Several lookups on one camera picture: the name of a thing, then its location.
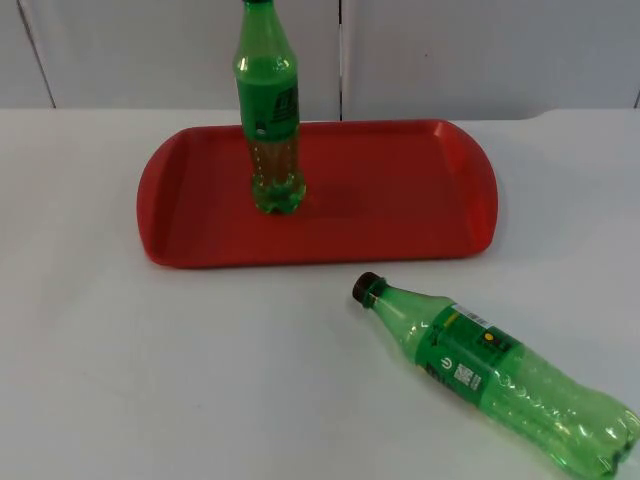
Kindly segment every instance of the lying bottle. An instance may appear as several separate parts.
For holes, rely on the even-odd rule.
[[[400,290],[374,273],[360,277],[353,296],[378,314],[411,362],[574,475],[613,477],[640,436],[629,408],[449,298]]]

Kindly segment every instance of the bottle label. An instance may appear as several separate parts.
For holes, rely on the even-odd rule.
[[[445,308],[418,346],[416,363],[465,400],[478,405],[507,352],[520,345],[460,305]]]
[[[280,142],[295,134],[300,124],[298,78],[275,85],[238,80],[242,128],[250,140]]]

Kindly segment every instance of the red tray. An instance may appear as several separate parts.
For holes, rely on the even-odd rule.
[[[439,120],[310,123],[308,193],[289,216],[253,204],[242,130],[183,130],[153,155],[138,225],[156,263],[180,268],[456,258],[491,243],[498,194],[480,146]]]

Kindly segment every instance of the green plastic bottle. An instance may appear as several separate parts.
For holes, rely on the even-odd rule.
[[[353,296],[378,314],[411,362],[574,476],[613,477],[638,440],[640,420],[629,408],[453,300],[391,287],[374,273],[360,277]]]
[[[298,169],[298,62],[272,0],[243,0],[233,68],[253,162],[252,193],[267,212],[293,212],[306,192]]]

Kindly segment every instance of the white label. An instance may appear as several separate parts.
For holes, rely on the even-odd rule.
[[[488,328],[492,327],[492,325],[489,322],[487,322],[484,318],[481,318],[481,317],[477,316],[475,313],[470,312],[469,310],[464,308],[462,305],[458,305],[458,304],[452,305],[452,308],[456,312],[458,312],[461,315],[464,315],[465,317],[467,317],[472,322],[477,323],[482,328],[488,329]]]

